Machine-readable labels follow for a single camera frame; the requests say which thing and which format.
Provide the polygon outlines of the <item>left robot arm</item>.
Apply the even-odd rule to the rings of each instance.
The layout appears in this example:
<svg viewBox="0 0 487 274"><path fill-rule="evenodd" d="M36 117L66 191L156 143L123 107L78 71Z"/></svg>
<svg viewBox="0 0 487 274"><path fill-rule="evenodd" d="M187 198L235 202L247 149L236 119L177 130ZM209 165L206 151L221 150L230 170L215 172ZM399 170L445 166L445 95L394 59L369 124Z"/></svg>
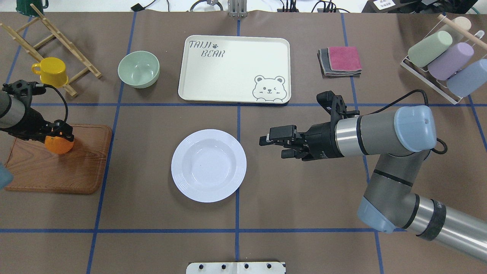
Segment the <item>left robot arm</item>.
<svg viewBox="0 0 487 274"><path fill-rule="evenodd" d="M1 131L24 141L41 142L47 150L55 154L66 154L74 147L73 128L67 123L68 106L58 89L64 106L64 118L53 123L44 119L40 112L32 108L32 98L46 92L38 91L2 91L1 92Z"/></svg>

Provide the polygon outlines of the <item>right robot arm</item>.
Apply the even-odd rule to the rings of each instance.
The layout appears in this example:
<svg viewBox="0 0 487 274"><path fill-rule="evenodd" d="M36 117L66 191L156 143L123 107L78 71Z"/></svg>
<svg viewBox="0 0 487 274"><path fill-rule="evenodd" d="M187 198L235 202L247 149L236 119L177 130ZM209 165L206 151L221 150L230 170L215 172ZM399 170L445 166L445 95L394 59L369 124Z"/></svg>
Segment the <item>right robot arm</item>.
<svg viewBox="0 0 487 274"><path fill-rule="evenodd" d="M279 145L282 158L303 161L379 155L358 209L359 219L379 232L397 228L425 241L486 262L486 222L414 194L412 186L431 150L436 128L428 106L359 115L345 107L326 107L331 120L306 132L296 126L273 127L259 145Z"/></svg>

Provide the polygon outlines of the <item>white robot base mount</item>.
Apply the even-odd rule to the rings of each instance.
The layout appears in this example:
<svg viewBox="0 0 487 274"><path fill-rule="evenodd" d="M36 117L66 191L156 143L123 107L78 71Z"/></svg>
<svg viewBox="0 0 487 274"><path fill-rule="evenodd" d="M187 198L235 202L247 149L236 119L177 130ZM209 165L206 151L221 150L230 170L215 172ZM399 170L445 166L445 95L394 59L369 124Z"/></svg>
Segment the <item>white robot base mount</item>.
<svg viewBox="0 0 487 274"><path fill-rule="evenodd" d="M188 264L186 274L285 274L286 265L277 261L195 262Z"/></svg>

